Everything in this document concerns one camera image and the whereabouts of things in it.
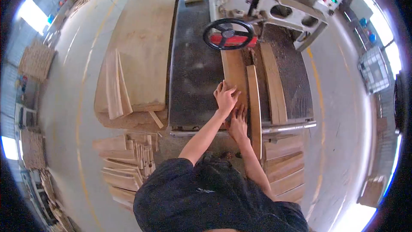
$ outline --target person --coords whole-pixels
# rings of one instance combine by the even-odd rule
[[[272,194],[247,137],[247,109],[234,108],[239,95],[223,80],[214,91],[213,117],[137,191],[133,212],[142,231],[309,230],[298,204],[276,201]],[[238,144],[246,178],[228,160],[206,152],[222,124]]]

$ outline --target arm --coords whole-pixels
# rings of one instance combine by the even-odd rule
[[[209,148],[212,140],[219,131],[220,126],[224,122],[230,111],[233,109],[240,95],[240,91],[236,91],[236,87],[227,89],[226,82],[223,80],[213,95],[218,102],[219,109],[215,112],[213,117],[204,125],[195,136],[192,137],[183,148],[179,158],[185,158],[193,163],[193,166],[202,156],[202,154]]]
[[[224,125],[228,130],[230,136],[238,144],[240,153],[242,154],[245,163],[246,176],[253,180],[272,201],[276,201],[275,196],[270,188],[269,180],[266,177],[260,163],[253,151],[250,139],[247,136],[248,126],[246,124],[247,109],[242,104],[239,111],[232,112],[232,119],[230,125],[225,122]]]

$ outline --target factory floor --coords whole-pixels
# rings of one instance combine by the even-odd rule
[[[39,106],[54,188],[79,231],[139,231],[134,216],[111,199],[100,176],[94,139],[123,133],[103,127],[93,102],[100,66],[126,0],[90,0],[67,19]],[[328,232],[356,202],[366,173],[372,137],[370,99],[356,68],[358,55],[343,18],[329,18],[327,30],[302,52],[317,126],[305,147],[306,192],[301,203],[309,225]],[[164,136],[163,158],[177,157],[187,138]],[[227,137],[212,149],[235,151]],[[236,166],[240,159],[234,158]]]

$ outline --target red object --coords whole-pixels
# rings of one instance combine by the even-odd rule
[[[248,45],[246,45],[246,47],[249,47],[249,48],[255,47],[256,42],[258,41],[257,38],[258,38],[257,36],[253,36],[253,39],[249,42]],[[246,39],[247,39],[247,37],[245,37],[245,36],[235,35],[232,38],[227,39],[224,45],[226,47],[227,46],[237,46],[237,45],[242,44]],[[213,33],[210,36],[210,41],[213,44],[219,45],[221,40],[222,40],[222,34],[221,33]]]

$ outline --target pile of lumber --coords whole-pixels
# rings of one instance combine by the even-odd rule
[[[21,131],[20,137],[24,166],[27,169],[45,169],[43,136],[25,129]]]
[[[265,142],[265,170],[272,192],[279,201],[300,204],[304,195],[303,136],[280,136]]]
[[[157,134],[126,133],[95,140],[93,148],[104,160],[101,173],[113,200],[132,210],[136,191],[156,169]]]
[[[34,39],[24,49],[18,65],[19,74],[26,75],[40,83],[47,79],[55,50]]]

